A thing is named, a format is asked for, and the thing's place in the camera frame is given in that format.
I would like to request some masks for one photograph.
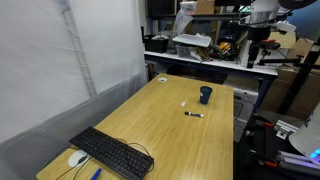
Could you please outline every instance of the red object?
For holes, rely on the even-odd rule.
[[[263,123],[263,125],[265,126],[265,127],[269,127],[269,128],[273,128],[274,127],[274,125],[273,124],[270,124],[270,123]]]
[[[269,162],[269,161],[263,161],[264,165],[266,166],[269,166],[269,167],[278,167],[278,164],[277,163],[274,163],[274,162]]]
[[[267,39],[267,40],[264,40],[265,42],[276,42],[275,39]]]

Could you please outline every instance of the pen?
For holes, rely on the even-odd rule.
[[[92,176],[92,178],[90,180],[96,180],[98,178],[98,176],[100,175],[102,169],[99,168],[95,173],[94,175]]]
[[[189,115],[189,116],[196,116],[196,117],[201,117],[203,118],[203,114],[197,114],[197,113],[192,113],[192,112],[184,112],[185,115]]]

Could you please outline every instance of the table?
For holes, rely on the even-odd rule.
[[[144,52],[145,60],[151,60],[160,63],[167,64],[177,64],[182,66],[188,66],[193,68],[201,68],[203,70],[224,72],[232,74],[235,76],[242,76],[246,78],[254,78],[261,80],[259,87],[259,97],[256,102],[256,108],[260,106],[262,100],[272,83],[272,81],[278,76],[278,72],[275,69],[266,69],[266,68],[252,68],[248,69],[241,66],[234,61],[210,61],[210,62],[200,62],[199,60],[181,58],[178,55],[171,55],[166,53],[156,53],[145,51]]]
[[[167,78],[160,82],[160,77]],[[213,92],[207,105],[199,102],[201,86]],[[204,118],[187,116],[185,111]],[[159,74],[95,128],[128,143],[143,145],[154,158],[154,169],[144,179],[233,178],[233,89],[227,86]],[[144,152],[139,146],[134,148]],[[56,179],[70,169],[68,149],[37,174]],[[123,179],[95,159],[90,159],[76,179]],[[61,179],[73,179],[74,168]]]

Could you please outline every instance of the cardboard box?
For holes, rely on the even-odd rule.
[[[258,80],[229,75],[223,85],[234,89],[234,117],[248,121],[259,95]]]
[[[310,52],[313,43],[314,43],[314,41],[312,41],[310,39],[305,39],[305,38],[298,39],[298,41],[296,42],[296,44],[294,46],[294,49],[291,49],[289,51],[287,57],[288,58],[296,58],[297,55],[303,56],[304,58],[301,60],[301,63],[303,63],[305,58],[307,57],[308,53]],[[315,64],[320,65],[320,57],[317,59]],[[285,64],[285,65],[296,69],[296,67],[294,67],[292,64]],[[313,74],[320,75],[320,70],[318,70],[318,69],[312,69],[311,72]]]
[[[282,35],[278,32],[271,32],[269,39],[275,39],[276,42],[279,42],[281,44],[281,47],[278,50],[268,50],[271,54],[270,56],[265,56],[265,59],[285,59],[284,56],[287,56],[289,50],[295,48],[296,44],[296,35],[295,33],[287,33],[285,35]],[[239,60],[241,66],[246,67],[248,63],[248,58],[249,58],[249,47],[250,47],[250,41],[247,40],[247,38],[244,38],[244,40],[241,43],[241,49],[239,53]],[[260,59],[262,59],[262,51],[263,49],[260,48],[259,54],[257,59],[255,60],[254,64],[257,64]],[[279,66],[282,64],[280,63],[268,63],[263,66],[264,68],[270,68],[270,69],[277,69]]]
[[[214,14],[215,1],[210,0],[198,0],[196,14]]]
[[[282,67],[265,96],[261,109],[277,112],[298,71]],[[320,101],[320,76],[310,73],[286,115],[306,120]]]

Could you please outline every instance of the keyboard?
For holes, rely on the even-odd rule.
[[[89,127],[69,141],[127,179],[143,179],[153,158]]]

